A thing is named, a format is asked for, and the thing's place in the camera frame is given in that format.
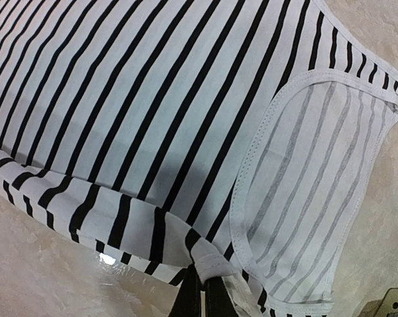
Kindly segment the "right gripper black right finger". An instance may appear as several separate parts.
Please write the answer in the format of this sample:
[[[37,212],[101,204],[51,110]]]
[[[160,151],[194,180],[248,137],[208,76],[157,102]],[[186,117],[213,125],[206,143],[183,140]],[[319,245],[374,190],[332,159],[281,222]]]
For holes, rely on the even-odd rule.
[[[212,277],[205,282],[205,316],[238,317],[222,277]]]

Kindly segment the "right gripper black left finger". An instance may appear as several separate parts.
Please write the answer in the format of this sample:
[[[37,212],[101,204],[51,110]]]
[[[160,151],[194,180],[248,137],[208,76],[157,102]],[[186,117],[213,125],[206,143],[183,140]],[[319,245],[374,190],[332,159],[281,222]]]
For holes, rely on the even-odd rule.
[[[184,280],[174,301],[174,317],[201,316],[201,281],[196,267],[188,266]]]

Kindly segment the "black white striped shirt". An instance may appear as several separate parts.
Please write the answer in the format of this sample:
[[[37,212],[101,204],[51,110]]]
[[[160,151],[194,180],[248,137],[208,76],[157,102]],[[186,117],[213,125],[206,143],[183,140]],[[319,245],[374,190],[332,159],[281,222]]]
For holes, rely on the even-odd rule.
[[[0,1],[0,195],[238,316],[326,316],[398,71],[324,1]]]

